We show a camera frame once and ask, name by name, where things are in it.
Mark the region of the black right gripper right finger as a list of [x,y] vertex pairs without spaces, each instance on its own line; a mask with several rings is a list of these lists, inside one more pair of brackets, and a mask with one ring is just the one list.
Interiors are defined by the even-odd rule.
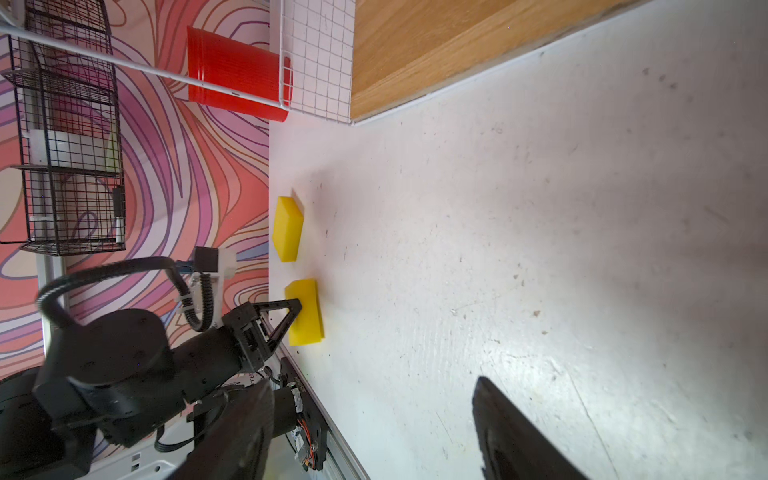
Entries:
[[485,376],[476,382],[472,409],[486,479],[586,479]]

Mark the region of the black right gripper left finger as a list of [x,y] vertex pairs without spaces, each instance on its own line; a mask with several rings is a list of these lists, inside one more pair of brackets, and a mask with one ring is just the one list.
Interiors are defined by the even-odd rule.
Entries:
[[274,394],[262,379],[225,385],[210,395],[224,400],[221,415],[171,479],[261,479],[273,437]]

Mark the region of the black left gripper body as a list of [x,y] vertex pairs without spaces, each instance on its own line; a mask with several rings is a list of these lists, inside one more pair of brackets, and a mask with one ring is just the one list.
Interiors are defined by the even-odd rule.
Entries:
[[223,326],[235,339],[244,373],[260,370],[277,348],[268,320],[273,307],[272,302],[248,302],[223,315]]

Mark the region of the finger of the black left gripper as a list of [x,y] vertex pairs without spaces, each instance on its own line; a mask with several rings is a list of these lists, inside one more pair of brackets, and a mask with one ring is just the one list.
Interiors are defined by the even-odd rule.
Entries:
[[[301,301],[299,299],[268,301],[254,303],[253,307],[256,313],[254,332],[257,350],[260,354],[274,354],[301,313]],[[269,323],[269,314],[274,311],[285,311],[285,315],[276,326],[272,327]]]

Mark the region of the yellow thick sponge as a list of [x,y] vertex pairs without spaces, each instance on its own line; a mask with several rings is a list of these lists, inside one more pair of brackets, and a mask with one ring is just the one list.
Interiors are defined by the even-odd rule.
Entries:
[[291,346],[305,346],[320,343],[325,338],[322,314],[319,303],[317,281],[315,279],[296,280],[284,289],[287,300],[298,300],[301,311],[288,332]]
[[272,241],[283,263],[297,260],[304,216],[297,202],[289,196],[277,199]]

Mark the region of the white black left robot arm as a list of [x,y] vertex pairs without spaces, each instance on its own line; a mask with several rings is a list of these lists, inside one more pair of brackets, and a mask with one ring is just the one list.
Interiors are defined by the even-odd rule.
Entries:
[[[192,339],[171,348],[162,320],[142,309],[114,311],[79,324],[61,306],[70,291],[108,279],[159,270],[179,294]],[[97,436],[131,447],[147,436],[155,449],[168,421],[192,407],[192,451],[177,479],[259,479],[271,442],[297,435],[299,462],[319,471],[327,458],[328,425],[296,372],[237,386],[276,352],[303,311],[297,299],[244,303],[213,323],[214,297],[200,275],[201,307],[176,261],[124,260],[62,276],[37,297],[54,326],[38,368],[1,383],[1,475],[5,479],[78,479],[88,474]]]

